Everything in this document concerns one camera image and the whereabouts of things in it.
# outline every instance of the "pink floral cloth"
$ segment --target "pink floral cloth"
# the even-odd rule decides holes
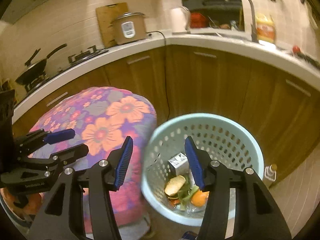
[[[93,166],[109,153],[121,147],[126,136],[133,139],[133,153],[124,184],[117,192],[110,192],[118,226],[134,222],[143,214],[140,194],[141,151],[156,127],[156,112],[142,96],[113,87],[92,87],[83,90],[44,114],[31,131],[43,128],[56,132],[72,128],[74,139],[45,145],[30,157],[48,158],[50,154],[84,143],[89,147],[86,157],[69,165],[75,170]],[[91,233],[88,190],[84,193],[84,220]]]

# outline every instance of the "laundry basket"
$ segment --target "laundry basket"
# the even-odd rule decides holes
[[[228,168],[253,168],[263,178],[264,163],[253,136],[238,123],[215,114],[186,114],[171,119],[153,133],[145,150],[142,193],[160,214],[177,223],[201,226],[204,211],[186,212],[172,207],[164,193],[170,176],[168,160],[184,152],[184,141],[192,136],[198,148]],[[235,216],[235,190],[230,190],[228,218]]]

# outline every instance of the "wooden cabinet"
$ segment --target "wooden cabinet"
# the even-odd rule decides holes
[[[29,132],[38,119],[63,99],[75,95],[89,87],[109,86],[109,82],[103,68],[92,70],[42,99],[20,117],[12,126],[14,136],[23,135]]]
[[[256,138],[265,165],[278,165],[279,181],[319,142],[319,92],[288,73],[253,62],[239,123]]]
[[[148,99],[154,106],[158,125],[168,118],[165,91],[165,48],[144,51],[110,64],[104,69],[110,85]]]
[[[250,75],[251,60],[187,46],[167,48],[170,117],[204,112],[237,121]]]

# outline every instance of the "kitchen counter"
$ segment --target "kitchen counter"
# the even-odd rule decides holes
[[[12,123],[15,123],[25,112],[50,93],[89,71],[139,52],[163,47],[165,44],[216,49],[256,59],[284,70],[320,91],[320,71],[307,62],[279,50],[270,49],[249,41],[205,34],[172,34],[169,30],[165,30],[163,33],[166,41],[164,41],[161,33],[153,32],[152,37],[112,47],[108,53],[97,56],[63,72],[20,102],[14,109]]]

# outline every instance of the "cutting board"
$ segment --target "cutting board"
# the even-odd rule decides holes
[[[105,48],[116,45],[111,22],[128,11],[128,6],[125,2],[96,8],[102,42]]]

